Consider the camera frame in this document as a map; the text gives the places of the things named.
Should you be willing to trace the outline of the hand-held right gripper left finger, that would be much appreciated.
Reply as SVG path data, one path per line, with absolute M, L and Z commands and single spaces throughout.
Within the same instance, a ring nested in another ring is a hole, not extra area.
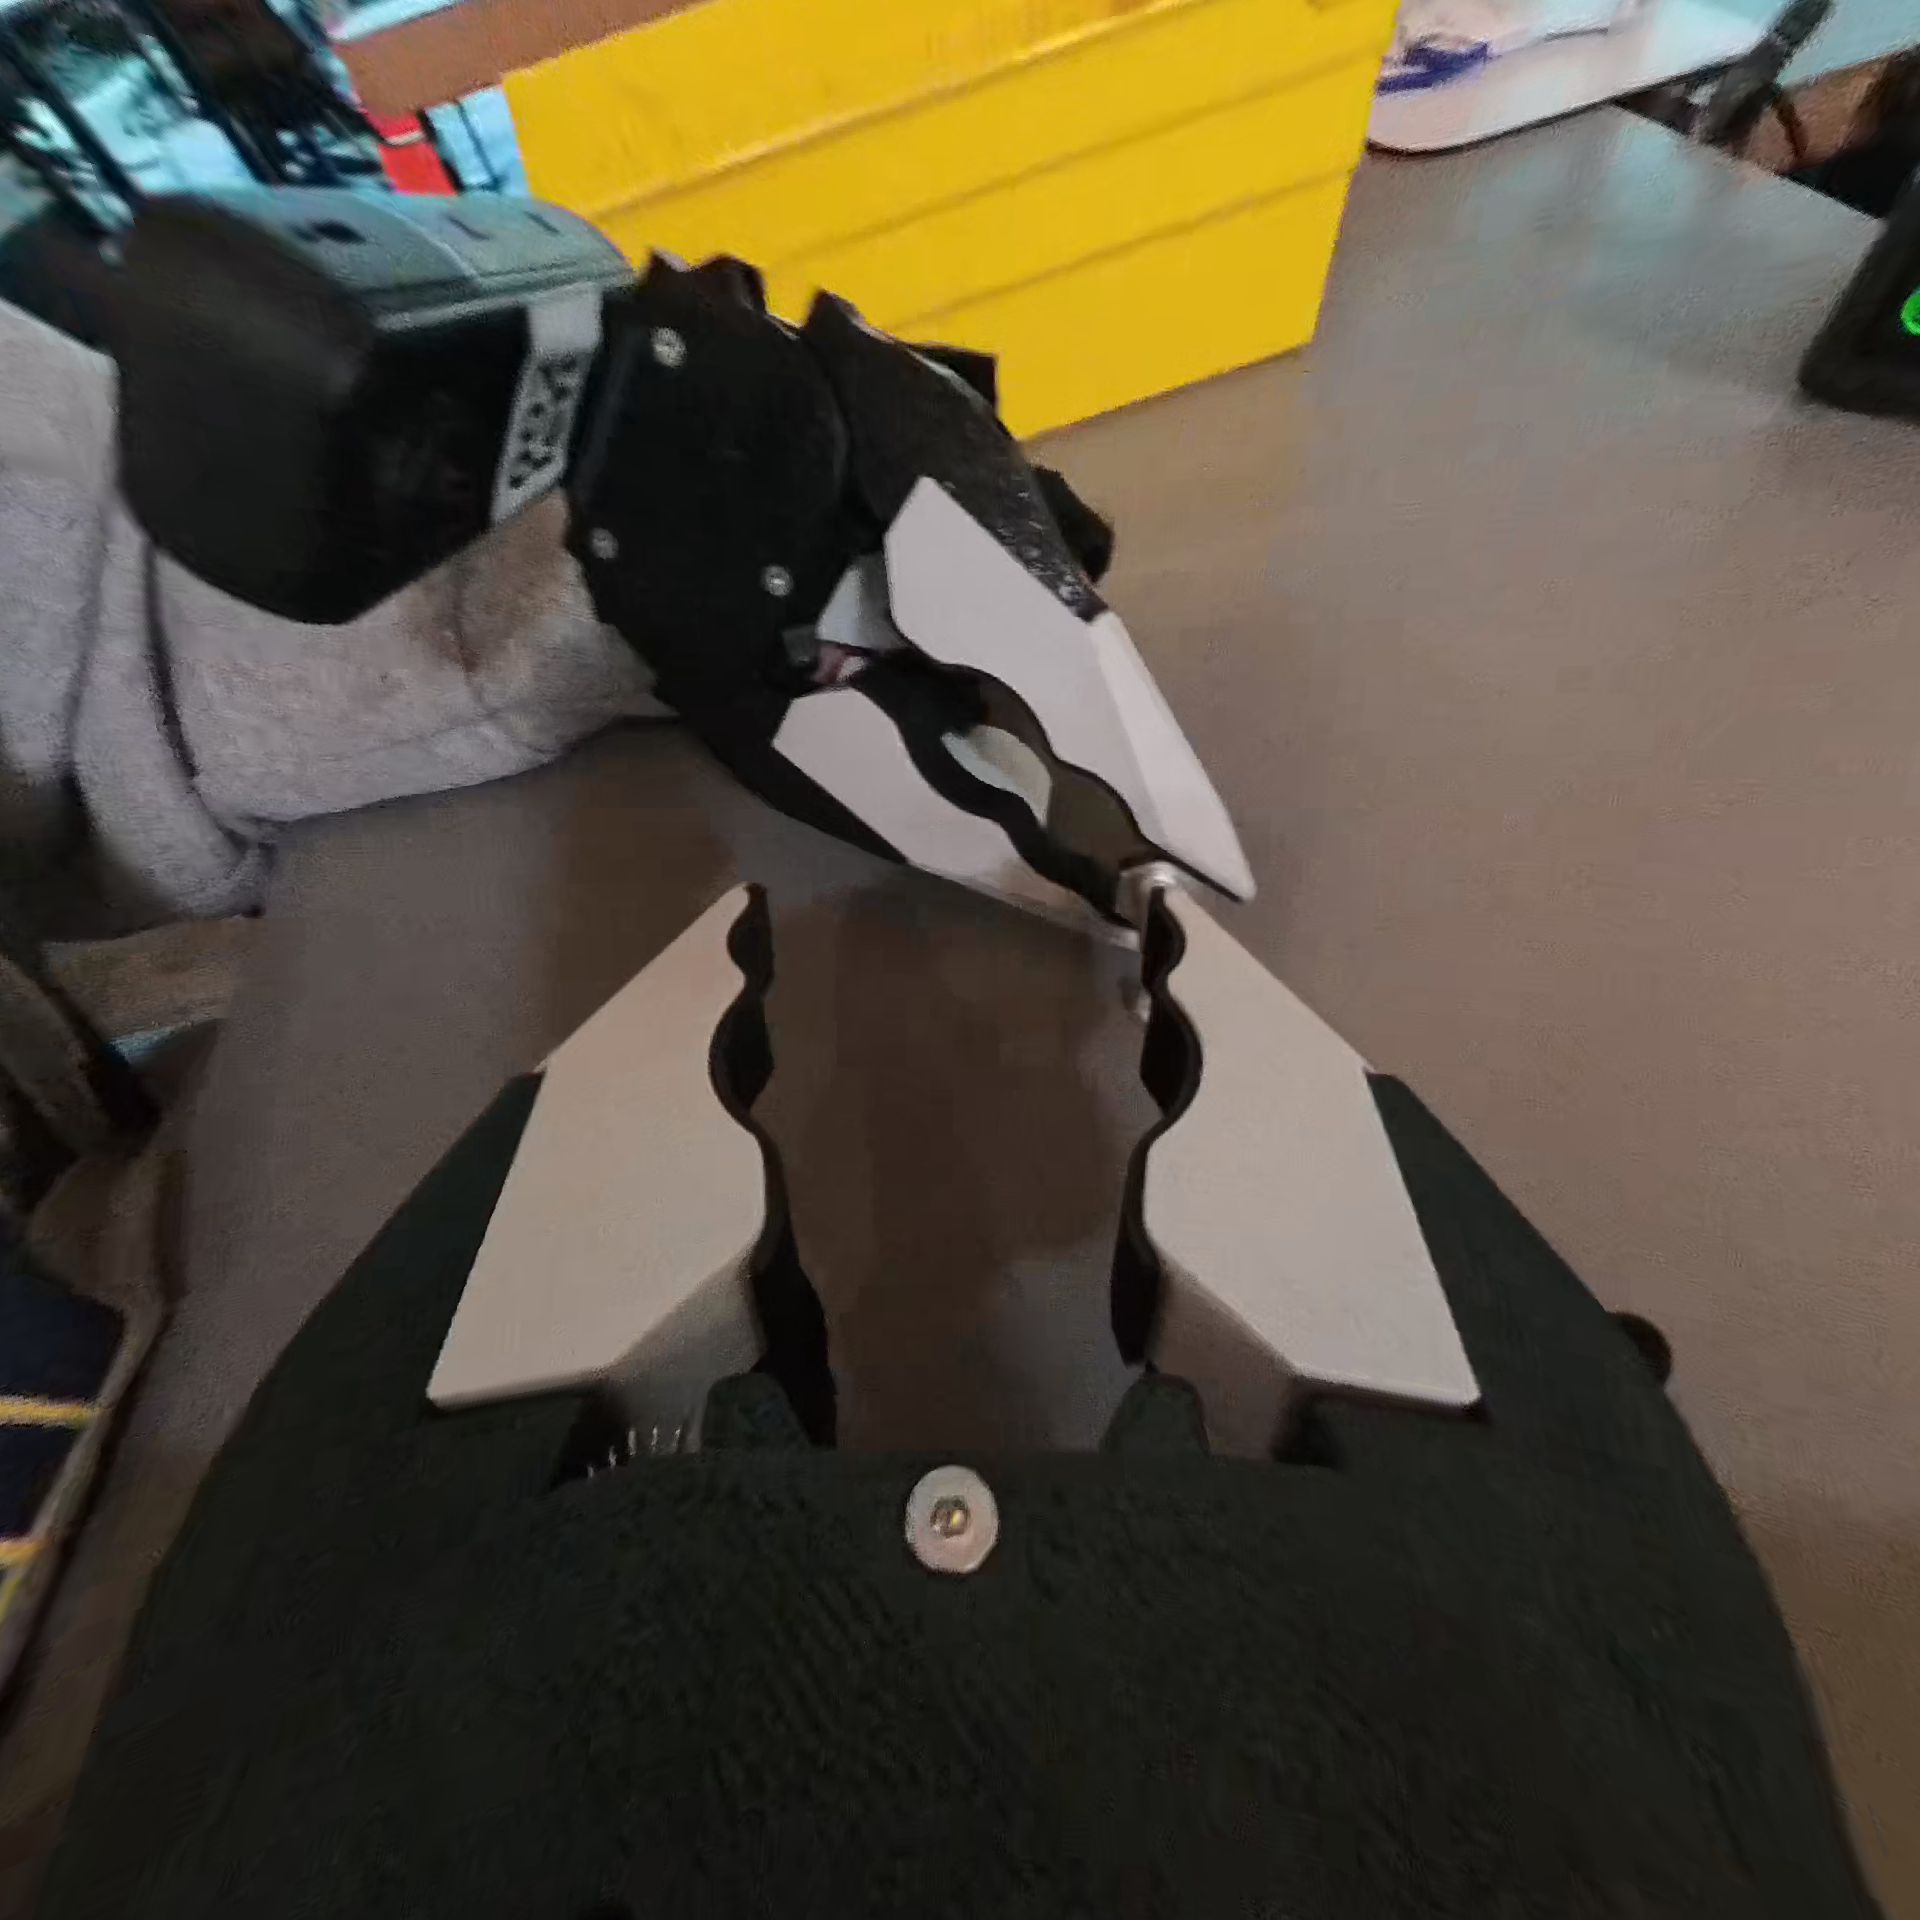
M 578 1394 L 639 1439 L 699 1441 L 709 1391 L 773 1378 L 803 1433 L 839 1389 L 780 1151 L 767 891 L 741 884 L 547 1057 L 426 1395 Z

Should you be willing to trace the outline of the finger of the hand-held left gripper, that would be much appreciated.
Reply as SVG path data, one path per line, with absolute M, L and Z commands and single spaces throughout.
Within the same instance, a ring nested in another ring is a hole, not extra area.
M 862 690 L 816 690 L 790 707 L 777 753 L 870 828 L 905 863 L 1108 948 L 1138 936 L 1042 875 L 995 819 L 965 809 L 914 765 L 898 726 Z
M 1236 822 L 1103 599 L 1070 605 L 934 478 L 921 478 L 829 595 L 821 637 L 852 653 L 914 653 L 1013 694 L 1053 756 L 1099 780 L 1164 857 L 1232 900 L 1256 880 Z

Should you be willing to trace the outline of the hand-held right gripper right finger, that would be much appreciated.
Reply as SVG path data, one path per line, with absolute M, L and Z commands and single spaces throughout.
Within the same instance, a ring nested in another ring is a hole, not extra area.
M 1140 880 L 1130 903 L 1157 1116 L 1120 1194 L 1123 1361 L 1207 1412 L 1474 1409 L 1368 1060 L 1180 884 Z

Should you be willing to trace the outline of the metal bolt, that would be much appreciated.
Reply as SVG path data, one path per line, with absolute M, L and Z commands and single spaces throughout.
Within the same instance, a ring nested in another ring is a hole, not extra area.
M 1120 868 L 1116 878 L 1116 910 L 1133 949 L 1120 1003 L 1140 1028 L 1151 1024 L 1149 929 L 1154 903 L 1164 894 L 1179 896 L 1184 887 L 1184 874 L 1171 860 L 1140 860 Z

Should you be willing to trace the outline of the person's left forearm grey sleeve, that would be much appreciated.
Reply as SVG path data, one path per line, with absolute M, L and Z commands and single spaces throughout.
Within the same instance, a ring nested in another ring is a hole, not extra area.
M 83 938 L 250 905 L 288 824 L 538 767 L 662 718 L 542 502 L 346 625 L 164 558 L 109 360 L 4 305 L 4 917 Z

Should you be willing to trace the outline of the yellow plastic bin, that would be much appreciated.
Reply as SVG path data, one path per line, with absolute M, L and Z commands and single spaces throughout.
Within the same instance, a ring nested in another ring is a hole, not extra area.
M 695 4 L 505 77 L 536 196 L 997 357 L 1021 435 L 1306 345 L 1385 1 Z

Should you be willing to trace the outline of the long wooden table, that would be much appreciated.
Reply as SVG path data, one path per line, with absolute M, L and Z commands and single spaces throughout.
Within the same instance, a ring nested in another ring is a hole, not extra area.
M 381 1 L 330 29 L 363 108 L 407 117 L 690 9 L 690 1 Z

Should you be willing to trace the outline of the dark blue striped fabric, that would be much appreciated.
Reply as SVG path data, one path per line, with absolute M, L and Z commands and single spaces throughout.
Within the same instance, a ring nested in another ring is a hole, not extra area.
M 167 1322 L 152 1234 L 109 1219 L 63 1273 L 4 1219 L 2 1695 L 37 1640 L 93 1488 Z

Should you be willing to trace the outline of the black device with green light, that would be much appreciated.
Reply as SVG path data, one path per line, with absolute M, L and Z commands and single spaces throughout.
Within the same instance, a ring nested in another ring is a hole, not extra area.
M 1806 348 L 1797 386 L 1844 413 L 1919 421 L 1916 177 Z

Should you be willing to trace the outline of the black metal frame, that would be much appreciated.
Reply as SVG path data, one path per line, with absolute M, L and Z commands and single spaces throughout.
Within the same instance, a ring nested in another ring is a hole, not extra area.
M 231 184 L 392 190 L 312 4 L 7 1 L 4 163 L 102 226 Z

